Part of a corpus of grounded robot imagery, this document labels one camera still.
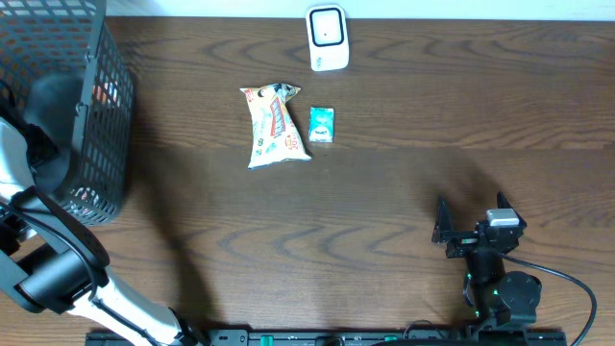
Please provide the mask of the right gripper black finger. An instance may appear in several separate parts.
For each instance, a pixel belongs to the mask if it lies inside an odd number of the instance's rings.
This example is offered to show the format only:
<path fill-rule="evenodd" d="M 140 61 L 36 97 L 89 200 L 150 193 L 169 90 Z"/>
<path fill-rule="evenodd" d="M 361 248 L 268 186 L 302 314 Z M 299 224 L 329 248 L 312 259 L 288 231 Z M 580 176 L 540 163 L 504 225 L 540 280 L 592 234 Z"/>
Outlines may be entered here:
<path fill-rule="evenodd" d="M 448 242 L 453 237 L 454 232 L 454 225 L 448 203 L 444 198 L 439 198 L 437 202 L 437 215 L 431 236 L 431 242 Z"/>
<path fill-rule="evenodd" d="M 511 204 L 509 203 L 507 198 L 504 196 L 504 193 L 502 191 L 499 191 L 497 193 L 497 208 L 498 209 L 512 209 Z"/>

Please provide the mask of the teal tissue pack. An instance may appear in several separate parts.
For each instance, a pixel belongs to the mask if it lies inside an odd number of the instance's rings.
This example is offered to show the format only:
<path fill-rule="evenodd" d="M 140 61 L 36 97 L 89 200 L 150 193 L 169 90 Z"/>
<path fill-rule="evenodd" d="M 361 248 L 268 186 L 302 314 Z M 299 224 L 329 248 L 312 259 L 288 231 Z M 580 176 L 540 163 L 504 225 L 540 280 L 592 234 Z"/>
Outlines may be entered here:
<path fill-rule="evenodd" d="M 308 139 L 311 142 L 332 143 L 334 138 L 334 109 L 310 109 Z"/>

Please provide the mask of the yellow wet wipes pack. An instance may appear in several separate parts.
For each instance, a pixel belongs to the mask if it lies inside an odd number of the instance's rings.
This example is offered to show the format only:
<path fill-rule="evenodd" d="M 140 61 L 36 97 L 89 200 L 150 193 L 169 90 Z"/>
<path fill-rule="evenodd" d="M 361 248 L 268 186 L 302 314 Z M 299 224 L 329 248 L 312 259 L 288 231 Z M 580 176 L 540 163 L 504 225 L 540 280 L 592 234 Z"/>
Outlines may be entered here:
<path fill-rule="evenodd" d="M 244 87 L 252 119 L 253 146 L 249 169 L 283 161 L 310 161 L 286 102 L 301 89 L 286 83 Z"/>

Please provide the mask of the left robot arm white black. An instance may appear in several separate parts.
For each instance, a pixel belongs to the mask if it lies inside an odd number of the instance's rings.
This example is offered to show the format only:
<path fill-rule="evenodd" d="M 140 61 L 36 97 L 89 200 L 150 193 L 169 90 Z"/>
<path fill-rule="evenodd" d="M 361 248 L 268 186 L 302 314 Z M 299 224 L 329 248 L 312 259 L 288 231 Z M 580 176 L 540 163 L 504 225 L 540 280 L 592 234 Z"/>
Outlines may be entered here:
<path fill-rule="evenodd" d="M 23 309 L 92 320 L 133 345 L 208 345 L 209 338 L 169 308 L 121 280 L 93 233 L 35 183 L 36 164 L 59 153 L 46 133 L 23 121 L 9 86 L 1 92 L 1 209 L 44 244 L 14 260 L 25 235 L 1 228 L 1 289 Z"/>

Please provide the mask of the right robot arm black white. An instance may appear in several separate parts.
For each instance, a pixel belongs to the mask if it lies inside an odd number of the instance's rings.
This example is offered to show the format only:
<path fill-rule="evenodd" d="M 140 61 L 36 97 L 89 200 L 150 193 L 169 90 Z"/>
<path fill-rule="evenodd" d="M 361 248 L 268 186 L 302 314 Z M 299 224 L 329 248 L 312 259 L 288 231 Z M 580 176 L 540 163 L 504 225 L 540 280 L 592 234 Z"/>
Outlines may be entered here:
<path fill-rule="evenodd" d="M 446 245 L 448 259 L 465 260 L 466 302 L 476 309 L 480 323 L 489 328 L 525 327 L 536 322 L 540 280 L 504 268 L 504 256 L 519 246 L 526 227 L 526 221 L 501 192 L 497 194 L 497 207 L 487 210 L 472 231 L 455 230 L 448 203 L 438 199 L 431 241 Z"/>

